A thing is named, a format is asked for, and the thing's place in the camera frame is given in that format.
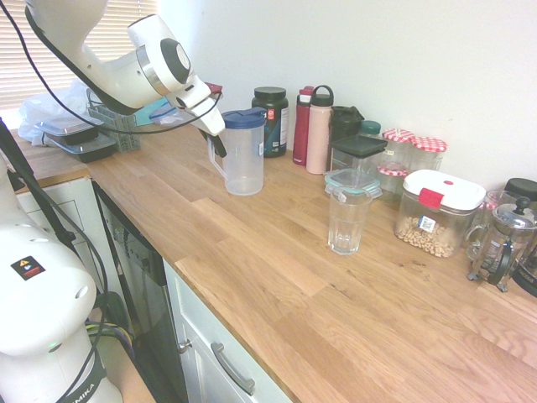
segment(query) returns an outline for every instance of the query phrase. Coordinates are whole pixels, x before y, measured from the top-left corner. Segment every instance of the dishwasher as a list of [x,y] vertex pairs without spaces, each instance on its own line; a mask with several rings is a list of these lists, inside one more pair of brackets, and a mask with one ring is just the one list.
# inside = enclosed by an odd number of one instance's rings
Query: dishwasher
[[93,182],[134,335],[134,365],[158,403],[187,403],[164,262],[119,207]]

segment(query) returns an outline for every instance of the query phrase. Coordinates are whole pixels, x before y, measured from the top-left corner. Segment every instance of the window blind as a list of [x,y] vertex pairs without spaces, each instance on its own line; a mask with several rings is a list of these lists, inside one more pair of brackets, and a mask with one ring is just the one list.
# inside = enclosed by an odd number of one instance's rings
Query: window blind
[[[75,75],[35,36],[24,15],[26,2],[3,2],[17,22],[32,59],[49,86],[53,90],[69,87]],[[157,13],[158,6],[159,0],[108,0],[104,17],[90,32],[86,43],[102,60],[125,55],[134,49],[127,35],[128,25]],[[43,92],[46,89],[28,63],[13,26],[0,10],[0,110],[18,108],[25,98]]]

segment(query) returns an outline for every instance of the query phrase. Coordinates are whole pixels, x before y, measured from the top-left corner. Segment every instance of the warning label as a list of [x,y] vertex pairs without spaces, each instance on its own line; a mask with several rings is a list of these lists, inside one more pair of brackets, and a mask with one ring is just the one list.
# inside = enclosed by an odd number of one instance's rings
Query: warning label
[[24,281],[44,272],[43,266],[37,263],[37,260],[35,260],[32,256],[28,256],[24,259],[16,261],[11,265],[11,267],[14,268],[14,270],[24,279]]

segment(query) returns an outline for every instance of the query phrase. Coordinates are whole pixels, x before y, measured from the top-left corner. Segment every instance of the french press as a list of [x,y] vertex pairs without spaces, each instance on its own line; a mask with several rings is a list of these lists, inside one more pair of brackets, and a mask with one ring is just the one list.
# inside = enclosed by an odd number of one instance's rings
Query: french press
[[520,197],[514,204],[503,204],[493,209],[493,222],[472,263],[469,280],[486,279],[502,292],[507,291],[518,259],[532,243],[537,224],[535,213],[529,209],[528,197]]

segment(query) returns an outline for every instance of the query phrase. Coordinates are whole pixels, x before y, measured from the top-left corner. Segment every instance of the red gingham lid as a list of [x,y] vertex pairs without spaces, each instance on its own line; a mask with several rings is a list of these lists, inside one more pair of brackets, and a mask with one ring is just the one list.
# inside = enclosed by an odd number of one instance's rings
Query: red gingham lid
[[387,168],[383,168],[381,165],[377,167],[378,172],[384,175],[389,176],[406,176],[406,170],[389,170]]
[[443,153],[447,150],[447,143],[444,140],[435,139],[434,137],[414,137],[412,145],[416,149],[424,151],[433,151],[435,153]]
[[397,141],[398,143],[408,143],[415,136],[414,133],[403,128],[389,128],[383,131],[383,137],[387,140]]

